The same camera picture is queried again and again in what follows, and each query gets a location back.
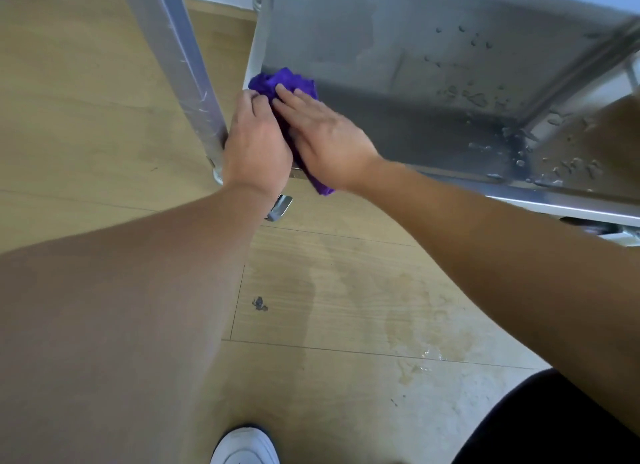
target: black pants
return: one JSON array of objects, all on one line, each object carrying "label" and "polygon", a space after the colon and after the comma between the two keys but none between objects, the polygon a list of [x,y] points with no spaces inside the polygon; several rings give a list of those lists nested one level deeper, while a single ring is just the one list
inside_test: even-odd
[{"label": "black pants", "polygon": [[508,393],[454,464],[546,461],[640,463],[640,438],[551,369]]}]

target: white sneaker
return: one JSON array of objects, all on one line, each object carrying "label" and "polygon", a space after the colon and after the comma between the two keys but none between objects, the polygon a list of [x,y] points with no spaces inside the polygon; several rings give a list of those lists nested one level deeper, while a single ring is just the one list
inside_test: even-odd
[{"label": "white sneaker", "polygon": [[242,427],[222,437],[211,464],[280,464],[271,439],[260,429]]}]

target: wooden floor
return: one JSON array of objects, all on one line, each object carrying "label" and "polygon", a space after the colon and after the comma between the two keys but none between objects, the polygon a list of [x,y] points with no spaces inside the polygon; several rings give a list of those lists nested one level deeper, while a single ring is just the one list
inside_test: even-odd
[{"label": "wooden floor", "polygon": [[[229,119],[254,23],[192,20]],[[0,251],[215,190],[123,0],[0,0],[0,45]],[[286,216],[253,240],[184,462],[208,463],[245,422],[284,463],[450,462],[546,364],[372,205],[299,179],[286,193]]]}]

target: purple microfiber towel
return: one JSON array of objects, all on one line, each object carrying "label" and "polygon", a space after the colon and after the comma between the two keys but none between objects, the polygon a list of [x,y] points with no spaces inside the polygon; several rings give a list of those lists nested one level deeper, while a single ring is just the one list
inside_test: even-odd
[{"label": "purple microfiber towel", "polygon": [[[316,100],[318,99],[318,95],[316,92],[316,82],[310,80],[308,78],[304,78],[302,75],[295,75],[288,68],[283,68],[279,72],[276,72],[273,75],[268,75],[266,73],[260,73],[254,76],[251,81],[249,81],[249,88],[252,90],[256,90],[256,92],[261,95],[265,95],[269,99],[269,103],[273,102],[274,98],[278,97],[276,93],[276,85],[278,83],[282,83],[284,87],[293,92],[296,88],[300,88],[306,94],[312,96]],[[322,194],[323,196],[328,196],[335,190],[325,186],[320,181],[318,181],[315,177],[309,174],[307,167],[305,166],[302,157],[300,156],[300,152],[296,149],[296,145],[293,142],[293,139],[289,135],[289,124],[286,120],[284,120],[279,113],[276,111],[273,112],[276,115],[276,119],[278,121],[278,125],[282,131],[282,135],[284,136],[284,140],[286,140],[287,144],[291,148],[291,152],[293,153],[293,160],[298,165],[300,169],[302,169],[311,184],[316,188],[318,194]]]}]

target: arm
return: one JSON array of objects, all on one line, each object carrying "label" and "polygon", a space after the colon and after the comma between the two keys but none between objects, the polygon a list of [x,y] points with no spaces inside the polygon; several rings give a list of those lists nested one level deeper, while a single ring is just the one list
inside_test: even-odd
[{"label": "arm", "polygon": [[487,315],[640,433],[640,264],[631,250],[385,161],[324,104],[278,94],[314,176],[388,213]]},{"label": "arm", "polygon": [[249,243],[291,162],[266,97],[244,92],[219,192],[0,256],[1,462],[178,460]]}]

